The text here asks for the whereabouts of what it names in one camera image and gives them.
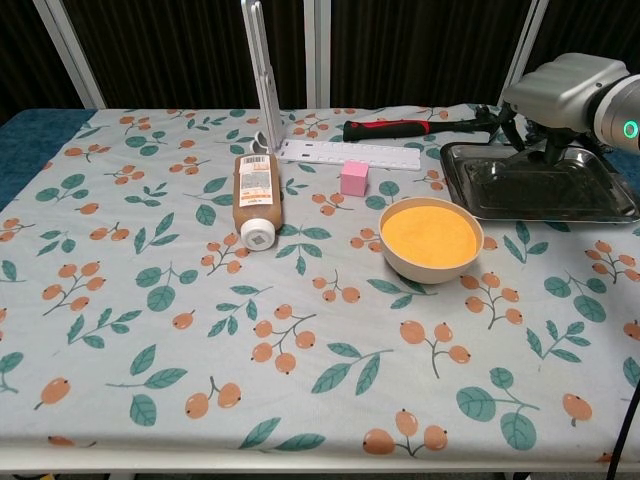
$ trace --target metal tray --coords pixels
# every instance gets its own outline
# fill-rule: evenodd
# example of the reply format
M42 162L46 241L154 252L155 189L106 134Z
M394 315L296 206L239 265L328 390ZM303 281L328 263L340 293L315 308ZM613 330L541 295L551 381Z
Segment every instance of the metal tray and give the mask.
M442 167L454 203L486 220L631 223L640 199L603 158L579 147L555 165L542 151L449 143Z

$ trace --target bowl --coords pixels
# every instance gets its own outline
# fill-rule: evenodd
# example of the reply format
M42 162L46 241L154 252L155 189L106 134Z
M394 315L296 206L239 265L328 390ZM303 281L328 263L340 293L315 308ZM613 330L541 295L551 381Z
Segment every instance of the bowl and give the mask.
M465 259L461 263L446 266L429 266L427 264L416 263L415 261L406 258L406 256L394 251L388 244L388 239L385 239L385 236L382 234L382 228L384 224L395 214L413 207L442 207L462 218L471 227L475 237L475 249L473 250L473 256ZM382 253L389 265L391 265L391 267L403 277L418 283L427 284L447 282L461 275L478 258L484 241L482 227L469 212L454 203L432 197L406 198L388 206L380 215L378 231L380 232Z

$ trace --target bottle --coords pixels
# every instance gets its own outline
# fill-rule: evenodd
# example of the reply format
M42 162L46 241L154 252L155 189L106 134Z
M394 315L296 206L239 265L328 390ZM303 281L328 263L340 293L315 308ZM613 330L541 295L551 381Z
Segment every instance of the bottle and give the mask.
M237 157L233 177L236 230L248 249L266 250L282 227L278 160L275 155Z

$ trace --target pink cube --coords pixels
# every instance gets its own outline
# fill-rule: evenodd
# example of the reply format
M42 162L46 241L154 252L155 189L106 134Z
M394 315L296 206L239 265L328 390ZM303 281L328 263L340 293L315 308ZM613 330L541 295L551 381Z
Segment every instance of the pink cube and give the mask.
M367 173L369 165L366 163L346 161L340 173L340 192L345 195L364 196L367 189Z

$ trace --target white bottle cap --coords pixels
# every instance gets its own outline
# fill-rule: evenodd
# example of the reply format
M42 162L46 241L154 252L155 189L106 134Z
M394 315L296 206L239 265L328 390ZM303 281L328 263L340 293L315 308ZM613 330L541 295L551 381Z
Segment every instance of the white bottle cap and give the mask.
M276 229L265 218L252 218L240 227L240 238L249 250L266 250L276 241Z

